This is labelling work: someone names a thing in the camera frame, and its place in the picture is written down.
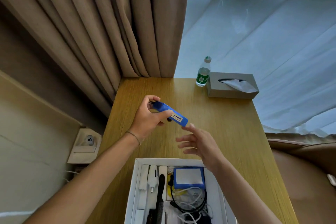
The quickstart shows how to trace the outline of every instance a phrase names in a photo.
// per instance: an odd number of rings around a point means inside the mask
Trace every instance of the bottle cap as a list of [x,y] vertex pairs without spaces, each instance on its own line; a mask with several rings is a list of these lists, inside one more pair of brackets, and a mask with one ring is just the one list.
[[211,62],[211,57],[210,56],[206,56],[204,59],[205,63],[210,63]]

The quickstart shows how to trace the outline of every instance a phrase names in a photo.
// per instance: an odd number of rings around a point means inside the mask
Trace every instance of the wooden table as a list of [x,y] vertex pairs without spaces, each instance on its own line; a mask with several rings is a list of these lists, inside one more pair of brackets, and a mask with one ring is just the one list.
[[[283,223],[298,223],[285,185],[251,100],[209,98],[195,79],[126,78],[120,84],[99,154],[130,127],[145,95],[157,95],[196,127],[209,131],[225,157]],[[132,154],[87,223],[124,223],[135,158],[196,158],[184,155],[175,138],[187,134],[170,122],[158,127]]]

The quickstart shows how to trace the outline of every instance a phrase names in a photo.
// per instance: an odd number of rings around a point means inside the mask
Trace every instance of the plastic bottle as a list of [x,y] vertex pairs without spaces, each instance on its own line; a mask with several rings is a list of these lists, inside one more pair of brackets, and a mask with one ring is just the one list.
[[198,69],[198,74],[196,78],[196,85],[203,87],[205,84],[207,84],[209,74],[210,74],[210,62],[211,57],[206,56],[204,59],[204,62],[201,64],[200,68]]

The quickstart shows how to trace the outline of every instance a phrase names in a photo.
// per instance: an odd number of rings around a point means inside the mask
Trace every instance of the black comb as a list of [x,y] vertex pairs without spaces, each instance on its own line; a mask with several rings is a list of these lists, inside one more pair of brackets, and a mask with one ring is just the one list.
[[160,175],[159,177],[159,185],[157,187],[157,199],[156,199],[156,223],[161,224],[162,222],[162,215],[163,215],[163,189],[165,187],[166,178],[164,175]]

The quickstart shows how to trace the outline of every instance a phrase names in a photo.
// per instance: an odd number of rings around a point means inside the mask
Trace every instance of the forearm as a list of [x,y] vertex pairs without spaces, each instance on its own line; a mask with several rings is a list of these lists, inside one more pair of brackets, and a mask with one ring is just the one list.
[[248,182],[224,157],[219,161],[214,175],[239,224],[281,223]]
[[137,146],[137,139],[126,133],[41,206],[25,224],[85,223]]

